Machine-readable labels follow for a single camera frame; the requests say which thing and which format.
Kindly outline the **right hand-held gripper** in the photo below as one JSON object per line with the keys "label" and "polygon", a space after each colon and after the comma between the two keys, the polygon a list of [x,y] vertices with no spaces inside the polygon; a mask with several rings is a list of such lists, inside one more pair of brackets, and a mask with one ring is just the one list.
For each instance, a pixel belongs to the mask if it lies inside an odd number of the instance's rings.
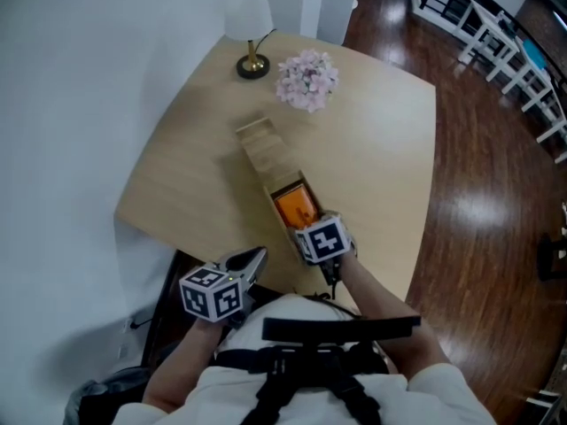
{"label": "right hand-held gripper", "polygon": [[311,226],[293,230],[293,241],[309,266],[321,269],[331,287],[341,281],[342,257],[349,251],[357,255],[356,242],[338,212],[325,212]]}

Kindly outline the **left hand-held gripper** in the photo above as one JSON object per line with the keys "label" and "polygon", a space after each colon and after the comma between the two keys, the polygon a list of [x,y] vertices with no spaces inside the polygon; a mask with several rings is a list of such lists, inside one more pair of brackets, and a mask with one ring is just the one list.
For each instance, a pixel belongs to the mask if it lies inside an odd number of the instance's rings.
{"label": "left hand-held gripper", "polygon": [[[217,262],[190,270],[179,280],[184,310],[211,323],[226,321],[239,328],[252,313],[255,300],[249,289],[262,275],[268,262],[268,249],[256,246],[233,251]],[[227,271],[221,267],[242,267]]]}

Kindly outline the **wooden box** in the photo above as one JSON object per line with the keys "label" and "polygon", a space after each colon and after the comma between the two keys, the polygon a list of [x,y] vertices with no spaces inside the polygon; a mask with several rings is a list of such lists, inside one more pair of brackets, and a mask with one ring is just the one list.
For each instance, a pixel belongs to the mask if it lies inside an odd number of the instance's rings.
{"label": "wooden box", "polygon": [[275,204],[274,204],[274,198],[275,198],[276,194],[278,194],[278,193],[280,193],[280,192],[283,192],[283,191],[285,191],[285,190],[291,189],[292,187],[297,186],[297,185],[299,185],[300,183],[303,183],[303,184],[307,187],[309,193],[311,194],[313,200],[315,201],[315,205],[316,205],[316,207],[318,208],[318,211],[319,211],[319,218],[322,217],[322,214],[323,214],[323,206],[322,206],[320,200],[318,199],[318,197],[316,196],[316,194],[315,194],[313,188],[312,188],[311,185],[309,184],[309,181],[308,181],[307,177],[304,175],[304,173],[302,172],[301,169],[300,169],[300,172],[301,172],[302,178],[301,178],[299,181],[294,182],[294,183],[290,184],[289,186],[284,187],[283,189],[280,189],[280,190],[278,190],[278,191],[276,191],[276,192],[274,192],[274,193],[270,193],[270,192],[262,185],[261,181],[260,181],[260,184],[261,184],[261,187],[262,187],[262,189],[263,189],[263,191],[264,191],[264,194],[265,194],[265,196],[266,196],[266,198],[267,198],[267,200],[268,200],[268,202],[269,202],[269,205],[270,205],[271,209],[273,210],[273,212],[274,212],[274,214],[275,214],[275,216],[276,216],[276,219],[277,219],[277,221],[278,221],[278,225],[279,225],[280,229],[281,229],[281,230],[283,231],[283,233],[284,233],[285,240],[286,240],[286,241],[289,243],[289,245],[293,248],[293,252],[294,252],[294,255],[295,255],[296,259],[299,261],[299,263],[301,263],[301,264],[303,264],[303,265],[307,265],[307,263],[304,261],[304,259],[303,259],[302,256],[300,255],[296,244],[295,244],[294,241],[293,241],[293,230],[294,230],[295,228],[289,228],[289,227],[286,227],[286,226],[285,226],[285,224],[284,224],[284,222],[283,222],[283,220],[282,220],[282,218],[281,218],[281,216],[280,216],[279,212],[277,211],[276,206],[275,206]]}

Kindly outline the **orange box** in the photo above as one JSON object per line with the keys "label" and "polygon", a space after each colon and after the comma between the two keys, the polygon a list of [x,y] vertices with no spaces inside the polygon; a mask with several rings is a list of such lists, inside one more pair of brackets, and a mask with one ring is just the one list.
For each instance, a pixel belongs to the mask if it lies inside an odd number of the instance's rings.
{"label": "orange box", "polygon": [[274,204],[289,228],[302,230],[320,219],[315,201],[303,183],[276,194]]}

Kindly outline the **person's right forearm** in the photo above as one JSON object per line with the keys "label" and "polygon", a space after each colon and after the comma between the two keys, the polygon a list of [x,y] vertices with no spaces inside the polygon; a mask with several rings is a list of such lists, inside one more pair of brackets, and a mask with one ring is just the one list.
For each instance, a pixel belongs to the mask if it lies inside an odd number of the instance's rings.
{"label": "person's right forearm", "polygon": [[[352,251],[342,256],[339,272],[342,283],[363,316],[386,320],[417,315],[414,309],[384,287]],[[421,321],[411,336],[383,340],[379,345],[398,372],[409,380],[427,367],[449,361],[427,321]]]}

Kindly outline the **person's left forearm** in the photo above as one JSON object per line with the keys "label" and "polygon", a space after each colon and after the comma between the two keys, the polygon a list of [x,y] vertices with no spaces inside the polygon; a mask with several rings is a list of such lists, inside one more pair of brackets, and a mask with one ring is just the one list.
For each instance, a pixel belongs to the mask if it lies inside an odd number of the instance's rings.
{"label": "person's left forearm", "polygon": [[181,408],[208,367],[221,341],[222,331],[221,322],[197,319],[151,376],[142,403],[165,413]]}

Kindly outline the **black chest harness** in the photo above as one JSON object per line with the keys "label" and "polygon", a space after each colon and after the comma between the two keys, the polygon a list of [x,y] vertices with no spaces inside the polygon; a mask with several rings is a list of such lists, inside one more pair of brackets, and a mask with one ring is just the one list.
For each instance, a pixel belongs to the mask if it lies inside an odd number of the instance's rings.
{"label": "black chest harness", "polygon": [[355,376],[384,374],[386,363],[373,343],[409,337],[420,325],[418,315],[351,321],[267,318],[261,337],[272,346],[221,352],[214,364],[267,376],[241,425],[275,425],[298,390],[311,388],[329,390],[360,425],[381,425],[380,405]]}

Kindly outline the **wooden sliding box lid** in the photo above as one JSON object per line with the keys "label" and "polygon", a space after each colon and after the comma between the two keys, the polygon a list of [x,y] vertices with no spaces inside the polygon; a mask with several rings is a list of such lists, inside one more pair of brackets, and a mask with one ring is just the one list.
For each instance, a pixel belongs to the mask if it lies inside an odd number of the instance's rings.
{"label": "wooden sliding box lid", "polygon": [[270,193],[302,178],[291,150],[270,118],[249,123],[239,128],[236,135],[262,185]]}

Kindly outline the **person's white shirt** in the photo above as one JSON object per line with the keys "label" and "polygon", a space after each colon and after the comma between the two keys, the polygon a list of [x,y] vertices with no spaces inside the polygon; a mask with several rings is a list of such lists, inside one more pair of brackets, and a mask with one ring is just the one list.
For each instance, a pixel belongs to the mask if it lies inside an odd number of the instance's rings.
{"label": "person's white shirt", "polygon": [[[330,305],[286,295],[252,313],[244,326],[229,333],[223,350],[259,350],[264,319],[314,318],[344,320],[346,314]],[[496,425],[478,401],[462,372],[451,364],[425,368],[412,379],[403,375],[357,375],[365,393],[380,406],[383,425]],[[113,425],[239,425],[257,403],[265,375],[209,367],[183,406],[166,413],[155,406],[122,406]],[[299,391],[283,408],[276,425],[358,425],[346,406],[330,391]]]}

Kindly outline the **pink flowers in white pot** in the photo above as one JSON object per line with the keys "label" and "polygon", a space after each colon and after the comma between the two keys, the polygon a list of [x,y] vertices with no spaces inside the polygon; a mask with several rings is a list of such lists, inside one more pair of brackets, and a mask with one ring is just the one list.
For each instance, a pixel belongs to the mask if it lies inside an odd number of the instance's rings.
{"label": "pink flowers in white pot", "polygon": [[276,96],[309,113],[322,110],[338,87],[338,69],[327,52],[303,50],[278,64]]}

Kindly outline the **black object on floor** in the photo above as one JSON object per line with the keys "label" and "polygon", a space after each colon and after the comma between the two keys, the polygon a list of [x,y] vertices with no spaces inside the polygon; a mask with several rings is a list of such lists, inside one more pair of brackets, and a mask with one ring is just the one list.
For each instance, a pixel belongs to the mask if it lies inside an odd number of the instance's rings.
{"label": "black object on floor", "polygon": [[[559,252],[565,252],[564,267],[554,269],[559,261]],[[544,233],[537,247],[537,274],[541,281],[567,280],[567,237],[553,241],[548,233]]]}

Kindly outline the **white cabinet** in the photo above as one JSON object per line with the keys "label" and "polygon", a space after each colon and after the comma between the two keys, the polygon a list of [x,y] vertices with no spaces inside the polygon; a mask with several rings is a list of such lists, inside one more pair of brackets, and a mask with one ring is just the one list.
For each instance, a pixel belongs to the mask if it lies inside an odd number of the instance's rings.
{"label": "white cabinet", "polygon": [[355,0],[301,0],[299,33],[342,45]]}

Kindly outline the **white shade table lamp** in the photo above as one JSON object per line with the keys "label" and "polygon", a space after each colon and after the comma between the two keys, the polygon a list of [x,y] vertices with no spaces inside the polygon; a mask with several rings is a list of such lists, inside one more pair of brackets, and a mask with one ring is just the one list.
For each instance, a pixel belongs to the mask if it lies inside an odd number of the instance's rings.
{"label": "white shade table lamp", "polygon": [[256,52],[255,43],[274,29],[268,0],[225,0],[225,35],[246,43],[247,54],[236,63],[237,74],[257,80],[269,73],[269,59]]}

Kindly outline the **white shelving rack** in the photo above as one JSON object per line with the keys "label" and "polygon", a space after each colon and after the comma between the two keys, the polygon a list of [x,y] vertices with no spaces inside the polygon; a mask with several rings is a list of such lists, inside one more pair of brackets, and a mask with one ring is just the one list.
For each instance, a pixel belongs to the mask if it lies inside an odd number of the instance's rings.
{"label": "white shelving rack", "polygon": [[[549,121],[549,127],[536,141],[543,143],[554,135],[560,136],[566,149],[555,162],[567,163],[567,75],[527,29],[494,0],[411,2],[416,15],[464,42],[459,62],[467,65],[476,55],[484,57],[492,67],[486,81],[502,74],[508,80],[501,89],[503,95],[518,89],[526,96],[522,111],[537,109]],[[545,56],[545,69],[539,69],[527,57],[525,39],[530,39]]]}

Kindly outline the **white frame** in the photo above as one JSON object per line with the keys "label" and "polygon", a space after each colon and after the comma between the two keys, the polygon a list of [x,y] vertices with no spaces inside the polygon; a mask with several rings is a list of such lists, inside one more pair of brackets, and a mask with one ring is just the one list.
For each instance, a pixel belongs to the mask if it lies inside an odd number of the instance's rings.
{"label": "white frame", "polygon": [[524,425],[567,425],[567,351],[562,351],[545,388],[526,399]]}

